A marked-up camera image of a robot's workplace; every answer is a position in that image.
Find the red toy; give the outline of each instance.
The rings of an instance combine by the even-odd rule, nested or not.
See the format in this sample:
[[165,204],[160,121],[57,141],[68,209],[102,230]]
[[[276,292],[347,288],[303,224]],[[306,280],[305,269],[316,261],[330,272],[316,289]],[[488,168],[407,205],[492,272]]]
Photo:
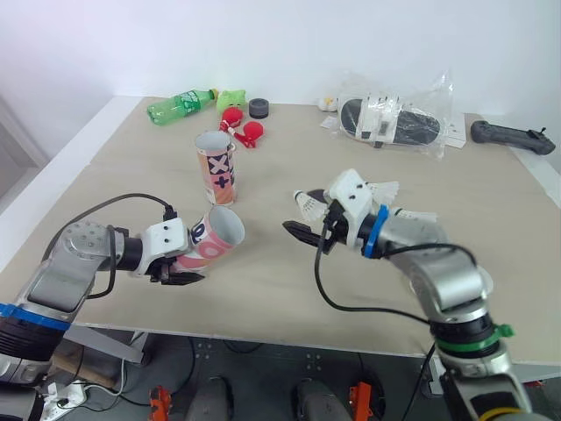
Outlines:
[[222,114],[222,121],[220,122],[219,129],[223,132],[229,132],[230,127],[238,127],[242,124],[244,112],[239,108],[230,107],[224,110]]
[[245,147],[255,147],[255,141],[263,135],[263,126],[257,121],[250,121],[244,126],[244,134],[234,133],[234,138]]
[[243,118],[244,112],[239,108],[227,108],[222,114],[222,121],[218,128],[223,132],[231,134],[234,138],[242,142],[245,147],[254,148],[257,145],[256,140],[263,135],[263,125],[257,121],[250,121],[244,126],[244,134],[237,133],[233,127],[238,127]]

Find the black game controller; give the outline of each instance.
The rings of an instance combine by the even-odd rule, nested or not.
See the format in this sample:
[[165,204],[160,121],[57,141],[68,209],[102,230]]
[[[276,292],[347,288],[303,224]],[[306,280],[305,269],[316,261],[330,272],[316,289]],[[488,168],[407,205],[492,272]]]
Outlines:
[[538,155],[547,155],[553,152],[555,144],[545,137],[545,127],[537,132],[535,130],[511,129],[499,125],[490,125],[487,121],[475,121],[472,124],[472,139],[477,143],[498,143],[499,145],[520,147],[528,149]]

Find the paper cup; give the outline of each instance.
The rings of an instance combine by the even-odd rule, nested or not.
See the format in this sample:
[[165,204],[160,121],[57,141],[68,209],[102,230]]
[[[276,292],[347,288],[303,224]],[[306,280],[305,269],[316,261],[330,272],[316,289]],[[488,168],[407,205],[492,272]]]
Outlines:
[[232,155],[236,147],[225,132],[205,132],[195,140],[202,180],[212,204],[229,205],[236,198]]
[[177,257],[172,272],[199,272],[231,251],[245,237],[241,219],[225,206],[213,206],[189,231],[193,247]]

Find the black cable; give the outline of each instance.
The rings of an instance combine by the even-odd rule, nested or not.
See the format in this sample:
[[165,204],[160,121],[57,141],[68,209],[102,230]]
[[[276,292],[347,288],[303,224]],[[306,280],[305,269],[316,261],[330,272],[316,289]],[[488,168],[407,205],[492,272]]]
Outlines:
[[260,349],[265,344],[257,344],[256,346],[249,349],[239,349],[234,344],[229,343],[227,340],[223,339],[224,345],[233,353],[253,353]]
[[362,361],[362,355],[360,355],[360,353],[357,353],[357,356],[359,357],[359,362],[360,362],[360,374],[364,375],[365,374],[365,363]]
[[195,363],[196,363],[195,344],[193,343],[193,339],[191,337],[188,337],[188,341],[189,341],[189,344],[191,345],[191,369],[189,370],[189,373],[188,373],[187,377],[181,383],[179,388],[177,388],[175,390],[175,392],[173,392],[171,394],[172,397],[174,397],[174,395],[176,395],[181,389],[183,389],[184,386],[187,386],[187,383],[190,382],[191,377],[193,377],[193,373],[195,372]]
[[110,273],[109,273],[109,283],[107,284],[107,289],[103,292],[98,292],[95,294],[89,294],[86,299],[87,300],[94,300],[96,298],[101,298],[102,296],[107,296],[115,287],[115,277],[117,276],[117,251],[115,249],[115,228],[113,225],[107,225],[107,231],[109,232],[109,249],[110,249],[110,257],[109,257],[109,266],[110,266]]
[[74,375],[72,376],[72,380],[70,381],[71,383],[76,380],[76,377],[78,377],[78,374],[80,373],[80,370],[82,369],[82,364],[84,362],[84,354],[86,353],[86,347],[84,345],[82,345],[82,353],[80,354],[80,362],[78,362],[78,368],[76,369]]
[[166,211],[173,211],[173,206],[171,204],[169,204],[165,200],[160,199],[159,197],[152,196],[152,195],[147,195],[146,193],[128,193],[126,195],[113,197],[109,200],[106,200],[105,202],[97,204],[93,208],[89,208],[88,210],[82,212],[77,217],[74,217],[70,221],[65,223],[64,226],[62,228],[60,228],[56,234],[54,234],[53,238],[51,239],[48,246],[46,247],[45,252],[43,253],[43,258],[41,259],[41,261],[47,260],[49,258],[49,255],[53,251],[53,248],[54,248],[54,245],[56,244],[57,239],[59,239],[60,235],[62,234],[62,232],[65,230],[65,228],[67,226],[69,226],[70,224],[73,224],[74,222],[78,222],[79,220],[85,218],[89,214],[91,214],[95,211],[99,211],[100,209],[104,208],[105,206],[107,206],[109,204],[118,202],[120,200],[129,199],[131,197],[142,197],[144,199],[150,199],[150,200],[153,200],[154,202],[158,202],[158,203],[162,204],[166,208]]
[[84,410],[91,410],[92,412],[105,412],[107,410],[112,410],[113,408],[115,408],[118,400],[119,400],[119,398],[117,396],[115,398],[115,400],[113,401],[113,403],[108,408],[101,408],[99,410],[97,410],[95,408],[90,408],[89,406],[86,406],[84,404],[81,404],[81,405],[78,405],[78,406],[63,406],[63,405],[60,404],[60,401],[56,403],[56,406],[61,408],[62,410],[79,410],[80,408],[83,408]]
[[390,257],[399,253],[413,252],[415,250],[428,250],[432,248],[450,248],[451,250],[460,250],[465,254],[467,254],[467,256],[472,261],[473,265],[477,267],[477,261],[472,252],[470,252],[467,248],[463,246],[459,246],[457,244],[451,244],[451,243],[425,243],[425,244],[417,244],[415,246],[400,247],[400,248],[395,248],[394,250],[389,250],[387,252],[384,252],[380,257]]
[[329,296],[327,295],[327,293],[325,292],[325,290],[323,289],[322,279],[321,279],[321,276],[320,276],[320,273],[319,273],[320,261],[322,259],[323,243],[325,242],[325,237],[327,236],[327,230],[328,230],[328,225],[323,224],[322,235],[321,235],[321,237],[319,239],[319,243],[317,245],[316,260],[314,262],[314,275],[316,277],[316,285],[317,285],[317,288],[319,289],[319,293],[322,295],[323,300],[325,300],[325,302],[328,305],[333,307],[335,310],[340,310],[340,311],[371,311],[371,312],[378,312],[378,313],[397,314],[399,316],[404,316],[406,318],[412,318],[413,320],[416,320],[417,322],[421,322],[425,325],[429,324],[428,320],[426,320],[424,318],[420,318],[419,316],[416,316],[414,314],[407,313],[406,311],[401,311],[401,310],[396,310],[396,309],[388,309],[388,308],[385,308],[385,307],[347,307],[347,306],[344,306],[344,305],[339,305],[339,304],[335,303],[333,300],[331,300],[329,298]]
[[140,402],[135,402],[135,401],[133,401],[133,400],[129,399],[128,397],[126,397],[126,396],[123,396],[123,395],[120,395],[119,397],[120,397],[121,399],[123,399],[124,401],[126,401],[126,402],[128,402],[128,403],[132,404],[132,405],[136,405],[136,406],[150,406],[150,404],[149,404],[149,403],[140,403]]
[[427,366],[429,365],[430,359],[432,358],[432,354],[435,353],[435,348],[436,348],[435,344],[432,344],[429,353],[427,353],[427,356],[424,358],[423,366],[421,367],[421,373],[419,373],[419,376],[417,377],[415,388],[413,389],[413,394],[409,399],[409,403],[407,405],[405,412],[403,412],[403,417],[401,417],[401,421],[405,421],[405,418],[407,418],[407,415],[409,414],[411,408],[413,407],[413,403],[415,402],[417,394],[419,393],[419,388],[421,388],[424,372],[426,371]]
[[[189,369],[189,373],[187,375],[187,377],[185,378],[185,380],[183,380],[183,382],[181,382],[181,385],[177,388],[177,390],[173,393],[171,393],[171,396],[173,397],[174,395],[176,395],[181,389],[183,389],[184,386],[187,385],[187,383],[189,383],[189,381],[191,380],[191,377],[193,377],[193,373],[195,372],[195,363],[196,363],[196,357],[195,357],[195,344],[193,343],[193,339],[191,339],[190,337],[188,338],[190,347],[191,347],[191,358],[192,358],[192,363],[191,363],[191,368]],[[97,385],[97,386],[102,386],[101,384],[98,383],[94,383],[94,382],[84,382],[82,383],[84,386],[87,385]],[[111,391],[111,392],[117,392],[114,389],[111,388],[106,388],[107,390]],[[149,403],[141,403],[141,402],[136,402],[133,401],[132,399],[130,399],[129,397],[126,397],[125,395],[121,394],[119,396],[117,396],[117,399],[123,399],[124,401],[132,404],[132,405],[137,405],[137,406],[151,406]]]

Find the white wall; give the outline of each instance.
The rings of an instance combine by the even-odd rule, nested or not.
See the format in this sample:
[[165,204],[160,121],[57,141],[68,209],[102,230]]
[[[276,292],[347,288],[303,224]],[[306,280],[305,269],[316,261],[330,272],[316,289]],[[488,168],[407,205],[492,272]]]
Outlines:
[[457,109],[559,144],[560,21],[558,0],[4,1],[0,96],[53,156],[113,94],[310,103],[346,69],[405,89],[451,68]]

